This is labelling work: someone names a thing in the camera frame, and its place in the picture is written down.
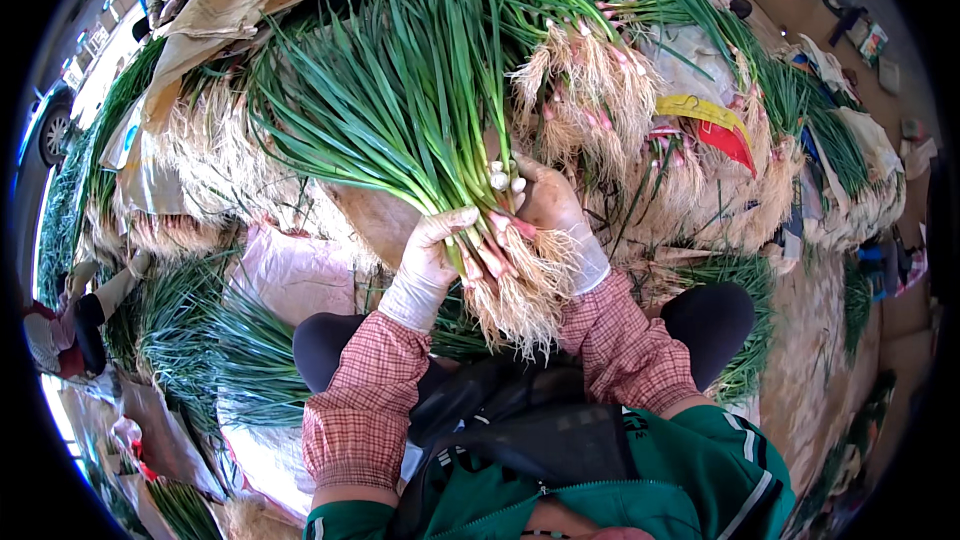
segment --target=car wheel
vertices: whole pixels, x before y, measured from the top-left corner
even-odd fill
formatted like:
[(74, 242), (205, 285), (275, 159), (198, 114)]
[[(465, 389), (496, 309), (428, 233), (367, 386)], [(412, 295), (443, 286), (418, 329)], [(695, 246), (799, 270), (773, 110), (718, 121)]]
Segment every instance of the car wheel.
[(43, 120), (40, 128), (40, 156), (47, 167), (53, 167), (64, 160), (64, 137), (70, 127), (70, 111), (57, 107)]

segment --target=paper bag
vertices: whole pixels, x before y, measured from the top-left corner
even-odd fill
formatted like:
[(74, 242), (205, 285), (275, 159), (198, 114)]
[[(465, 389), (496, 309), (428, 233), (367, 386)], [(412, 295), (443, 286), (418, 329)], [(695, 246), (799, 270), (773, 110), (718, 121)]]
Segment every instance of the paper bag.
[(146, 92), (142, 127), (159, 134), (191, 69), (236, 40), (251, 38), (262, 14), (303, 0), (190, 0), (167, 32), (167, 43)]

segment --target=gloved hand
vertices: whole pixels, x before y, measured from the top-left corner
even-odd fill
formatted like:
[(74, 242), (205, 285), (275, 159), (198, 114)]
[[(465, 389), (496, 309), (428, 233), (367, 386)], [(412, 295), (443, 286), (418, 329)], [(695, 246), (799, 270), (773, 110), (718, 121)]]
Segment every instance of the gloved hand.
[(427, 334), (459, 275), (447, 257), (444, 239), (474, 225), (479, 216), (476, 207), (463, 207), (422, 217), (377, 310), (403, 327)]
[(133, 258), (131, 258), (126, 266), (129, 268), (129, 272), (133, 275), (134, 280), (142, 280), (143, 276), (147, 274), (147, 270), (150, 270), (150, 263), (153, 258), (150, 256), (150, 253), (143, 250), (142, 248), (137, 248), (136, 252), (133, 253)]
[(167, 0), (166, 4), (163, 5), (163, 8), (160, 9), (160, 22), (165, 24), (167, 20), (173, 19), (177, 15), (177, 6), (180, 4), (179, 0)]
[(568, 232), (579, 245), (580, 271), (574, 276), (573, 294), (585, 294), (610, 274), (610, 261), (584, 218), (577, 194), (556, 169), (514, 151), (513, 160), (527, 180), (516, 216), (538, 228)]

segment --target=green jacket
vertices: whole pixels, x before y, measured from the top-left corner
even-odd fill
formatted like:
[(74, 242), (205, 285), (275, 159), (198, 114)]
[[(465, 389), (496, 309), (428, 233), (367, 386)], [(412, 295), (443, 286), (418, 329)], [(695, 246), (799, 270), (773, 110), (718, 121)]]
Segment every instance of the green jacket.
[[(758, 428), (719, 406), (670, 420), (623, 409), (623, 430), (640, 479), (547, 488), (467, 451), (430, 463), (424, 538), (521, 537), (537, 498), (554, 495), (602, 528), (639, 528), (667, 538), (777, 538), (796, 497), (786, 465)], [(386, 538), (394, 510), (365, 500), (315, 508), (304, 540)]]

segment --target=red checkered sleeve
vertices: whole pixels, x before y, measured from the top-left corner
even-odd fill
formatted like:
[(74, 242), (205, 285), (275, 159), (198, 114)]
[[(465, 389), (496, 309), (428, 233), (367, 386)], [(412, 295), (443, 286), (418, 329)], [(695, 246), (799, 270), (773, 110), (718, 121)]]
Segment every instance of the red checkered sleeve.
[(330, 386), (303, 409), (303, 461), (326, 486), (395, 490), (430, 336), (375, 311), (340, 356)]
[(559, 345), (582, 358), (587, 399), (661, 414), (699, 394), (687, 346), (652, 321), (630, 294), (622, 271), (563, 308)]

